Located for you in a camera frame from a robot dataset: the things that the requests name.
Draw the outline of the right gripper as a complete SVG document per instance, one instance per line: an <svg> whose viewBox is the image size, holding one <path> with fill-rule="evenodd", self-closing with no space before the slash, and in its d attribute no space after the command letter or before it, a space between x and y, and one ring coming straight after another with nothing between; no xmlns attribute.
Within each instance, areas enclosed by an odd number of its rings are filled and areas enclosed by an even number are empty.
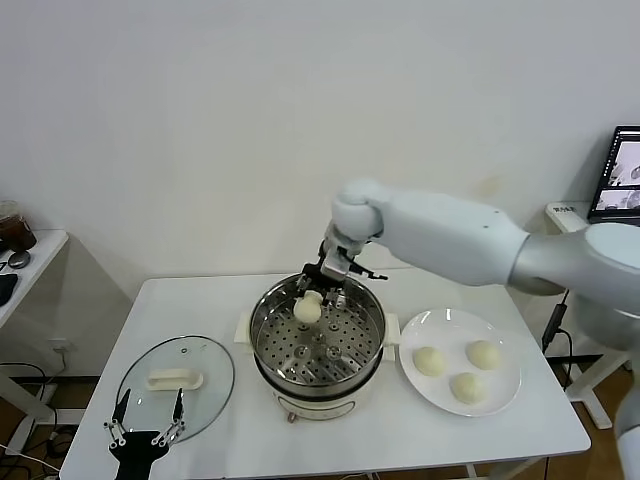
<svg viewBox="0 0 640 480"><path fill-rule="evenodd" d="M345 287L342 283L349 275L353 256L347 246L322 243L319 249L319 265L306 263L298 279L298 297L303 298L308 291L323 295L321 274L332 283L324 288L323 306L344 310L347 305Z"/></svg>

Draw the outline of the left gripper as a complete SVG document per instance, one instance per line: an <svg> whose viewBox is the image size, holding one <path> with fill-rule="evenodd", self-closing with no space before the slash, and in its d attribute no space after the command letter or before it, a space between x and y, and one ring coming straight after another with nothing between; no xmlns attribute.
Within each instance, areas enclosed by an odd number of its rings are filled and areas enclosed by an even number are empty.
<svg viewBox="0 0 640 480"><path fill-rule="evenodd" d="M109 452L118 462L116 480L148 480L153 463L168 453L185 430L183 389L176 395L171 422L163 431L127 432L123 422L131 389L116 401L111 419L103 424L108 433Z"/></svg>

